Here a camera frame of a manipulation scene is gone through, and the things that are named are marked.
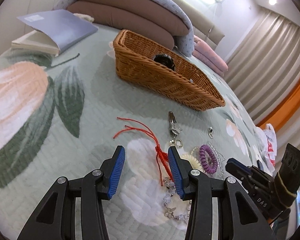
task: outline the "metal ring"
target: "metal ring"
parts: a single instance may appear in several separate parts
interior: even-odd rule
[[[172,138],[176,138],[176,137],[177,137],[177,135],[174,134],[174,133],[172,132],[172,130],[170,130],[170,136],[171,136]]]
[[[176,145],[178,146],[178,148],[181,148],[183,146],[182,141],[180,139],[176,139],[175,142],[176,142]]]

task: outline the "metal screw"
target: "metal screw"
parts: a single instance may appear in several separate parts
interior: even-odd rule
[[[65,183],[66,182],[66,178],[65,177],[60,177],[59,179],[58,179],[58,183],[59,184],[62,184],[62,183]]]
[[[191,171],[191,174],[192,174],[193,176],[199,176],[199,175],[200,175],[200,171],[198,171],[198,170],[192,170],[192,171]]]
[[[235,178],[234,177],[228,177],[227,178],[227,181],[231,184],[234,184],[236,182]]]
[[[101,175],[101,173],[102,173],[101,170],[94,170],[94,171],[92,172],[92,175],[93,175],[93,176],[99,176],[99,175]]]

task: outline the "orange curtain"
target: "orange curtain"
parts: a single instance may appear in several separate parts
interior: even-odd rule
[[[271,123],[276,131],[282,128],[300,107],[300,81],[289,95],[257,126],[265,129]]]

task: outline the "plastic bag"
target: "plastic bag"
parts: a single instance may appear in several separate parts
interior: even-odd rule
[[[255,126],[253,128],[254,135],[257,141],[257,151],[259,151],[260,154],[256,154],[256,159],[261,161],[261,164],[263,166],[263,171],[268,173],[269,175],[273,175],[274,167],[270,161],[270,158],[268,156],[268,139],[265,135],[264,131]]]
[[[266,129],[263,130],[263,132],[265,133],[268,141],[268,148],[267,148],[267,155],[266,155],[267,165],[268,167],[272,165],[274,168],[275,157],[277,156],[277,137],[275,135],[275,131],[272,124],[267,123]]]

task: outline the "ceiling light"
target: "ceiling light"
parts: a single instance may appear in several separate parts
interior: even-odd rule
[[[277,0],[269,0],[270,5],[275,5],[277,3]]]

